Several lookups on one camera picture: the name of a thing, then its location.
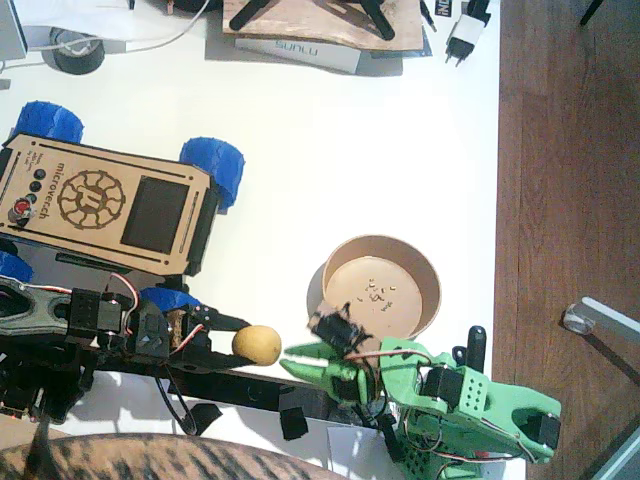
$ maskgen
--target power adapter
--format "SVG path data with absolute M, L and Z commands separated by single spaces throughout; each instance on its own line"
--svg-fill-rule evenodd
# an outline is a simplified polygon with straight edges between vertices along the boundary
M 447 62 L 451 57 L 457 58 L 456 67 L 466 59 L 475 48 L 480 35 L 489 23 L 491 14 L 487 13 L 489 0 L 471 0 L 467 13 L 460 15 L 447 41 Z

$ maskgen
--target blue tire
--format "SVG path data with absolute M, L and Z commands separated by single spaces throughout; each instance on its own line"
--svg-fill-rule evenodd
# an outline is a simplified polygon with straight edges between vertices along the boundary
M 80 143 L 84 125 L 64 107 L 49 102 L 29 102 L 20 112 L 14 133 Z
M 33 269 L 15 255 L 0 251 L 0 275 L 28 283 L 33 277 Z
M 171 290 L 162 287 L 149 287 L 140 291 L 140 298 L 144 298 L 156 304 L 161 312 L 168 312 L 185 305 L 200 305 L 200 301 L 188 293 Z
M 215 138 L 192 138 L 182 147 L 180 163 L 200 167 L 213 177 L 220 189 L 220 210 L 235 203 L 244 157 L 233 145 Z

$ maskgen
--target red button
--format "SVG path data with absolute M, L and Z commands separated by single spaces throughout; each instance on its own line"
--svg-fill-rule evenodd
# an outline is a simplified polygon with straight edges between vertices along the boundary
M 25 212 L 28 212 L 31 209 L 31 203 L 28 200 L 18 200 L 13 205 L 13 211 L 18 215 L 24 215 Z

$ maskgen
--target white table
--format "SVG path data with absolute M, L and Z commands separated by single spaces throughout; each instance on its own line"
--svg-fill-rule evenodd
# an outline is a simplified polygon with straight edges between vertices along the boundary
M 206 19 L 167 47 L 108 55 L 87 76 L 46 65 L 9 69 L 0 137 L 26 102 L 46 100 L 82 119 L 88 145 L 177 159 L 191 137 L 226 140 L 245 156 L 244 178 L 236 205 L 214 222 L 202 272 L 188 280 L 193 295 L 274 327 L 285 348 L 312 342 L 312 277 L 343 241 L 382 233 L 434 265 L 442 304 L 418 341 L 450 351 L 474 324 L 492 332 L 500 26 L 496 2 L 476 51 L 458 68 L 445 64 L 454 7 L 451 19 L 435 17 L 438 34 L 428 30 L 434 57 L 405 60 L 398 77 L 205 61 Z M 145 2 L 134 15 L 138 37 L 173 32 L 189 18 L 163 17 Z M 40 58 L 31 53 L 26 62 Z M 100 272 L 51 268 L 51 252 L 24 255 L 37 281 L 104 285 Z M 277 364 L 241 371 L 294 380 Z

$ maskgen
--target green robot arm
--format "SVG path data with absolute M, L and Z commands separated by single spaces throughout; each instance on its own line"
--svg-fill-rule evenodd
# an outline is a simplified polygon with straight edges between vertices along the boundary
M 480 463 L 515 457 L 546 463 L 557 447 L 559 402 L 525 387 L 492 382 L 458 366 L 448 353 L 434 357 L 421 344 L 395 338 L 385 338 L 378 352 L 344 358 L 326 343 L 285 353 L 327 360 L 327 367 L 280 363 L 336 401 L 366 405 L 378 389 L 386 392 L 400 407 L 396 436 L 406 452 L 400 467 L 408 479 L 482 478 Z M 375 371 L 362 363 L 364 356 L 379 357 Z M 492 460 L 482 452 L 503 456 Z

